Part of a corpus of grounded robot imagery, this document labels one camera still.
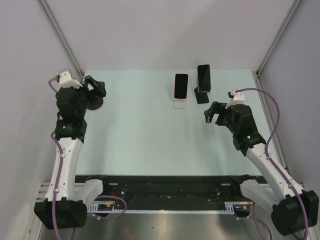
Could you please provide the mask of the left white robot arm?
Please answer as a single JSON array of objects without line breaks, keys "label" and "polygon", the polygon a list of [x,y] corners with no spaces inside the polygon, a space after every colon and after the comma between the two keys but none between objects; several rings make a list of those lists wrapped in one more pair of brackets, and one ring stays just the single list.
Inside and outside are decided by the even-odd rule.
[{"label": "left white robot arm", "polygon": [[45,197],[34,205],[34,213],[43,225],[55,231],[82,228],[88,207],[96,198],[105,200],[111,193],[111,188],[101,179],[89,179],[79,191],[75,190],[76,170],[87,130],[86,111],[102,106],[107,95],[105,83],[90,75],[78,81],[67,72],[57,76],[57,81],[57,121],[51,134],[56,157]]}]

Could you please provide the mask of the black phone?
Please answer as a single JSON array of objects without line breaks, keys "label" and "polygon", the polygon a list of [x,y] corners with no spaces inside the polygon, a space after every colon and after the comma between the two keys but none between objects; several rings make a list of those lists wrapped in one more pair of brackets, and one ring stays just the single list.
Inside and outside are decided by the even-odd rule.
[{"label": "black phone", "polygon": [[211,72],[209,64],[197,66],[197,80],[197,87],[200,92],[211,91]]}]

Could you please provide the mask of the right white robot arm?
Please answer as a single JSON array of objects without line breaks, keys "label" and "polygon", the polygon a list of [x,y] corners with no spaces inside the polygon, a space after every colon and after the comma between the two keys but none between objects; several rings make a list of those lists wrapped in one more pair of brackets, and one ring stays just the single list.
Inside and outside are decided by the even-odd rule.
[{"label": "right white robot arm", "polygon": [[246,175],[243,182],[230,188],[231,196],[237,201],[253,200],[270,214],[273,225],[283,236],[316,226],[319,197],[313,190],[306,191],[272,159],[251,108],[214,101],[204,112],[205,121],[211,123],[214,115],[218,115],[216,125],[227,127],[235,149],[255,165],[270,187],[266,189]]}]

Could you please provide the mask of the black round-base phone stand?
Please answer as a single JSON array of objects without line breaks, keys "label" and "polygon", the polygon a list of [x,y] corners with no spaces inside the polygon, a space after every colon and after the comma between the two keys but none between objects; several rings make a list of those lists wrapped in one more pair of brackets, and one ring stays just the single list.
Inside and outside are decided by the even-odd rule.
[{"label": "black round-base phone stand", "polygon": [[87,109],[90,111],[97,110],[103,105],[103,103],[103,98],[95,95],[93,98],[88,100]]}]

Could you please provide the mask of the black rectangular phone stand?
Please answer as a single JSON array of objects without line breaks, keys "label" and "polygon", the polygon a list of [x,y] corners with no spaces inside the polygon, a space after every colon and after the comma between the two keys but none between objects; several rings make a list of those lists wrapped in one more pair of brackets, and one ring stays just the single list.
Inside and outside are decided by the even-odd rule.
[{"label": "black rectangular phone stand", "polygon": [[198,105],[209,103],[209,97],[208,97],[209,92],[210,90],[200,91],[198,87],[194,89],[194,94],[195,94],[196,102]]}]

